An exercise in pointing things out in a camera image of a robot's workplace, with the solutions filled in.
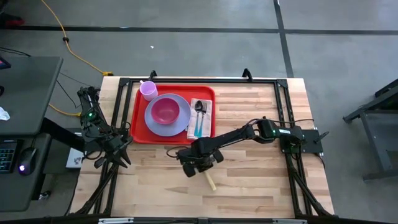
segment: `computer mouse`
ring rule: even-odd
[[[30,175],[35,170],[37,149],[28,147],[19,154],[18,172],[20,175]]]

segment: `utensil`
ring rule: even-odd
[[[159,124],[171,124],[180,113],[178,103],[170,98],[163,98],[156,101],[150,111],[152,118]]]
[[[202,131],[202,127],[203,127],[203,118],[205,117],[206,111],[207,111],[207,103],[203,103],[203,106],[201,108],[201,122],[200,122],[198,138],[201,137],[201,131]]]
[[[197,103],[195,103],[195,111],[198,113],[197,114],[197,123],[195,125],[195,132],[193,133],[194,136],[198,136],[199,132],[198,132],[198,120],[199,120],[199,113],[201,112],[201,108],[202,108],[202,103],[200,100],[197,101]]]
[[[163,98],[171,98],[175,100],[180,107],[180,114],[177,120],[175,120],[175,122],[172,124],[168,125],[158,124],[154,121],[152,115],[150,114],[152,107],[156,103],[156,101]],[[164,137],[170,137],[176,134],[180,134],[188,126],[190,118],[191,118],[191,106],[189,105],[189,103],[180,95],[171,94],[171,93],[160,95],[157,98],[153,99],[151,102],[149,102],[147,108],[145,109],[145,114],[144,114],[145,124],[148,127],[148,129],[152,131],[154,134]]]
[[[144,99],[147,101],[153,100],[157,96],[157,88],[154,82],[142,80],[139,81],[141,86],[139,87],[139,91],[144,96]]]

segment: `blue handle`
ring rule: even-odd
[[[195,125],[195,132],[193,133],[194,136],[198,136],[198,119],[199,119],[199,113],[197,115],[197,124]]]
[[[203,127],[203,118],[205,115],[201,116],[201,123],[200,123],[200,129],[199,129],[199,134],[198,134],[198,138],[201,138],[201,128]]]

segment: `purple plate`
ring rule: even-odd
[[[158,124],[154,121],[154,119],[150,115],[150,111],[155,102],[163,98],[171,98],[175,100],[180,106],[180,114],[177,120],[174,121],[174,123],[172,124]],[[153,133],[163,137],[170,137],[176,134],[180,134],[182,131],[185,130],[185,128],[187,128],[190,118],[191,118],[191,107],[189,103],[184,98],[182,98],[177,94],[168,93],[160,95],[154,98],[145,109],[145,123],[147,127]]]

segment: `yellow extension cord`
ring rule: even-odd
[[[73,53],[73,51],[70,49],[70,46],[69,46],[69,43],[68,43],[69,39],[68,39],[67,33],[65,32],[65,29],[63,28],[62,23],[61,23],[60,20],[58,19],[58,16],[55,15],[54,11],[50,8],[50,6],[49,6],[47,3],[45,3],[44,0],[42,0],[42,3],[43,3],[43,4],[47,7],[47,9],[49,9],[49,11],[53,14],[53,16],[54,16],[54,18],[57,20],[58,24],[60,24],[60,27],[61,27],[62,32],[63,32],[64,43],[67,45],[67,48],[68,48],[69,52],[70,52],[73,56],[75,56],[77,59],[79,59],[79,60],[81,60],[82,62],[88,64],[89,66],[91,66],[91,67],[94,68],[95,70],[99,71],[102,75],[104,75],[104,76],[113,75],[113,72],[104,72],[104,71],[100,70],[99,68],[97,68],[96,66],[94,66],[92,63],[89,63],[88,61],[86,61],[86,60],[84,60],[83,58],[81,58],[79,55]],[[64,111],[62,111],[62,110],[60,110],[60,109],[57,109],[56,107],[54,107],[54,106],[51,105],[51,104],[49,104],[49,106],[51,106],[51,108],[53,108],[55,111],[58,111],[59,113],[64,114],[64,115],[67,115],[67,116],[76,116],[76,117],[80,117],[80,116],[81,116],[81,113],[66,113],[66,112],[64,112]]]

